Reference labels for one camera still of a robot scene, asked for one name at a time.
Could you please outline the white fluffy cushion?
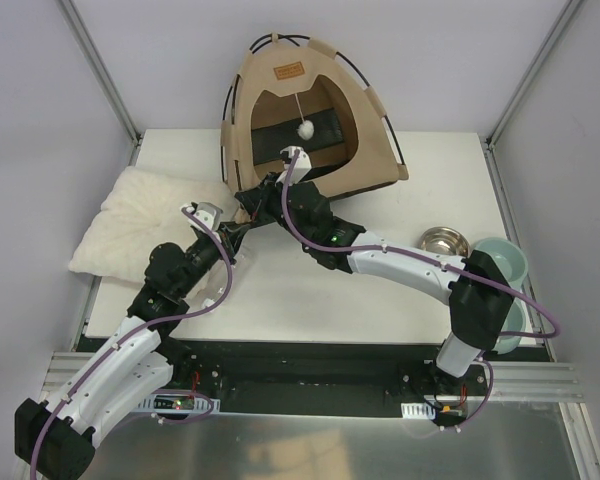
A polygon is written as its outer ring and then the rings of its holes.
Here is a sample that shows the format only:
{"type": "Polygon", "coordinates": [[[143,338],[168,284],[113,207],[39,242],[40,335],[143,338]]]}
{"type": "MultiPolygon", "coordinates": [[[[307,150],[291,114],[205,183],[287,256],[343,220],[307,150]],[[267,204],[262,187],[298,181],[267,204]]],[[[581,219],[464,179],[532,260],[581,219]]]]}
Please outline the white fluffy cushion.
{"type": "Polygon", "coordinates": [[[192,202],[219,207],[225,220],[238,208],[223,183],[126,168],[74,251],[69,270],[143,284],[150,253],[156,246],[171,242],[186,249],[196,240],[181,213],[181,207],[192,202]]]}

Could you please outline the beige pet tent fabric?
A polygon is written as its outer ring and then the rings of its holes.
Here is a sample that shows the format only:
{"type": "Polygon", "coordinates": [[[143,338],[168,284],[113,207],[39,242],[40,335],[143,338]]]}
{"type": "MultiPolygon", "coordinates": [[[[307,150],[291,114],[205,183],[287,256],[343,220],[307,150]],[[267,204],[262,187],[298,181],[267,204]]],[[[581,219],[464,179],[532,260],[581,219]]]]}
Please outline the beige pet tent fabric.
{"type": "Polygon", "coordinates": [[[300,47],[274,38],[256,54],[249,49],[237,74],[237,124],[244,148],[242,189],[257,186],[284,166],[280,151],[302,147],[312,169],[307,178],[330,199],[348,197],[405,181],[394,142],[381,116],[386,112],[373,88],[332,46],[312,38],[300,47]],[[315,127],[312,139],[297,134],[301,123],[294,95],[315,127]]]}

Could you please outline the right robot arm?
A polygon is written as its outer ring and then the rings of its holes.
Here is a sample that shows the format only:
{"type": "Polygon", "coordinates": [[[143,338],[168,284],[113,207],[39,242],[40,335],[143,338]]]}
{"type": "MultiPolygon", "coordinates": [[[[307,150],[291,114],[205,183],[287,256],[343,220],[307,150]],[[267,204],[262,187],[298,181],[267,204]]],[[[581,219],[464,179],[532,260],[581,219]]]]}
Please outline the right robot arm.
{"type": "Polygon", "coordinates": [[[437,392],[456,392],[473,361],[495,346],[514,289],[488,254],[441,255],[388,242],[335,216],[311,182],[285,187],[270,175],[235,197],[253,226],[277,223],[322,267],[389,280],[446,305],[451,332],[430,369],[437,392]]]}

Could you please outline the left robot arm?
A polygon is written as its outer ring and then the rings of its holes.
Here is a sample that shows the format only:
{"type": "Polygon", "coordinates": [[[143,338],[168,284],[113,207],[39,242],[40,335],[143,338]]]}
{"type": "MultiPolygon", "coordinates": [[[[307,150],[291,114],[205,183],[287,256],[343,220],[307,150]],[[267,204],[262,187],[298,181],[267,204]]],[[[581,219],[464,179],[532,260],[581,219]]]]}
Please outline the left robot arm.
{"type": "Polygon", "coordinates": [[[14,449],[31,478],[80,478],[103,440],[143,400],[165,385],[189,382],[190,355],[170,334],[193,315],[186,296],[218,262],[233,266],[249,228],[194,223],[196,240],[187,249],[171,242],[153,249],[144,285],[117,330],[56,392],[17,408],[14,449]]]}

